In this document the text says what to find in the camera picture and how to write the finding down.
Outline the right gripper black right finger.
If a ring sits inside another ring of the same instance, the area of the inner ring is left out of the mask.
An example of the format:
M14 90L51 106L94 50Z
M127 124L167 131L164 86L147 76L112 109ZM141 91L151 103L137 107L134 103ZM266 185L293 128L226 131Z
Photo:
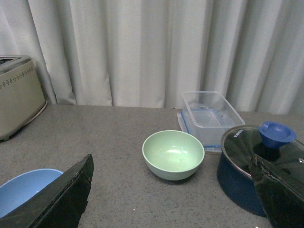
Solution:
M266 217L274 228L304 226L304 184L257 154L249 170Z

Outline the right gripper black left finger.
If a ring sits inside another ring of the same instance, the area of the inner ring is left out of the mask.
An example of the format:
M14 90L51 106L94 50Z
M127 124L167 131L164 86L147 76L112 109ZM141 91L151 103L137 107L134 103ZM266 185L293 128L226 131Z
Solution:
M94 173L91 154L0 219L2 228L76 228L88 204Z

